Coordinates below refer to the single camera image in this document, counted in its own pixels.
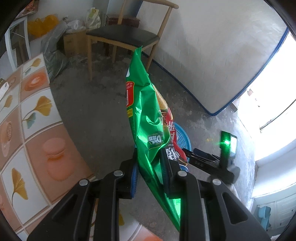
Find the yellow plastic bag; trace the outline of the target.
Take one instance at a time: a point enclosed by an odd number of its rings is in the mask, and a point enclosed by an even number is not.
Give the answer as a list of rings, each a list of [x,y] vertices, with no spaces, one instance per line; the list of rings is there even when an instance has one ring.
[[[55,15],[48,15],[43,20],[37,18],[34,21],[28,21],[28,33],[35,38],[39,38],[59,24],[59,20]]]

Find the gold snack packet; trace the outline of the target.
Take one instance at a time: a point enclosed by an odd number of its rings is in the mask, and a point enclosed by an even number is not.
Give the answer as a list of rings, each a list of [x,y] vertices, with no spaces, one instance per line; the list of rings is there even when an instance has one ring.
[[[9,83],[3,78],[0,79],[0,100],[4,97],[8,89],[10,88]]]

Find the wooden chair black seat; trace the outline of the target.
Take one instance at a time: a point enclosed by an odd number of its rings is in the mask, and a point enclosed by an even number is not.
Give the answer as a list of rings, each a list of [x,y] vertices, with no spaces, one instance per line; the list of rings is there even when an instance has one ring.
[[[160,4],[167,6],[168,10],[162,21],[157,34],[142,30],[136,27],[127,26],[122,24],[123,12],[127,1],[124,1],[119,13],[118,22],[116,25],[105,26],[90,30],[86,33],[87,36],[87,63],[89,79],[92,80],[92,44],[102,42],[104,44],[111,44],[113,46],[112,62],[115,62],[117,47],[127,49],[129,51],[135,51],[137,48],[142,50],[151,48],[151,52],[146,64],[145,69],[149,70],[157,45],[161,39],[164,29],[167,25],[168,19],[173,9],[178,9],[179,6],[170,1],[154,0],[150,1],[153,4]]]

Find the cardboard box on floor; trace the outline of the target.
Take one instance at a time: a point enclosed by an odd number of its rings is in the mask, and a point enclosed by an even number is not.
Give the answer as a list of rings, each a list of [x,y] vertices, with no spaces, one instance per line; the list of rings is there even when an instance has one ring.
[[[64,35],[63,41],[66,57],[73,57],[79,54],[87,54],[86,31]]]

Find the red snack wrapper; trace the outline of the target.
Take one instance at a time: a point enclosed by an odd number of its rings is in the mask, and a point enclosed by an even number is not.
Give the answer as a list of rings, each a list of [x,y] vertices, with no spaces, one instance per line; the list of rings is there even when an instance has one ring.
[[[170,132],[170,141],[166,146],[166,155],[169,160],[174,160],[179,162],[181,165],[187,166],[187,157],[185,156],[184,151],[177,144],[177,132],[171,110],[157,88],[154,85],[152,87],[155,90],[160,111],[163,117],[164,130]]]

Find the grey plastic bag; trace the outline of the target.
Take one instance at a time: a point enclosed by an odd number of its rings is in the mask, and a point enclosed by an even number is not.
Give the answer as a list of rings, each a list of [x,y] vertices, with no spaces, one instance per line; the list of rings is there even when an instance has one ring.
[[[41,41],[41,52],[44,56],[50,81],[54,80],[65,69],[68,63],[67,57],[57,49],[57,43],[66,30],[67,24],[61,21]]]

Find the green chip bag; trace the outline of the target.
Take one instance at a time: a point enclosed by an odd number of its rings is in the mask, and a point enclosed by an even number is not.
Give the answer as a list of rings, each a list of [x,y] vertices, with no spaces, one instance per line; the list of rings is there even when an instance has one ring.
[[[179,199],[167,197],[164,190],[159,151],[171,140],[157,94],[141,61],[142,48],[133,52],[126,74],[126,111],[137,148],[139,172],[155,199],[176,229],[180,229]]]

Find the white mattress blue edge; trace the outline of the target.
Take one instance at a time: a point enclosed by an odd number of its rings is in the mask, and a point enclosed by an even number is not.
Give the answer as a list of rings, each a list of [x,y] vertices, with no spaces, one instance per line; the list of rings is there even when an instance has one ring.
[[[177,1],[154,61],[210,115],[217,115],[262,72],[288,34],[265,1]]]

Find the white side table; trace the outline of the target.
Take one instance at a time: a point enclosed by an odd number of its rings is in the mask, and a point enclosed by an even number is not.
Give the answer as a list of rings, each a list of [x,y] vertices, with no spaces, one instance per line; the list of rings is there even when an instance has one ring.
[[[19,25],[23,24],[23,34],[19,34],[15,32],[15,29],[19,29]],[[20,51],[21,49],[21,39],[25,41],[25,47],[27,50],[27,56],[29,59],[31,59],[31,48],[30,48],[30,42],[29,42],[29,35],[28,35],[28,17],[22,16],[19,18],[16,18],[10,25],[10,27],[6,30],[6,33],[4,35],[5,39],[5,45],[6,45],[6,52],[8,55],[8,59],[11,65],[11,68],[14,71],[16,71],[18,67],[17,62],[17,56],[16,51],[14,51],[13,47],[16,47],[16,43],[18,43]]]

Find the blue mesh trash basket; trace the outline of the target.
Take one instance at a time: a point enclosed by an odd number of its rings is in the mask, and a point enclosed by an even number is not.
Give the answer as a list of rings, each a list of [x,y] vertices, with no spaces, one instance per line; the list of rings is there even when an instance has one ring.
[[[177,123],[174,123],[174,127],[175,127],[175,137],[173,139],[174,160],[176,160],[179,163],[180,168],[183,171],[189,172],[189,168],[188,168],[189,158],[186,157],[183,149],[191,150],[191,142],[188,135],[180,125],[178,125]]]

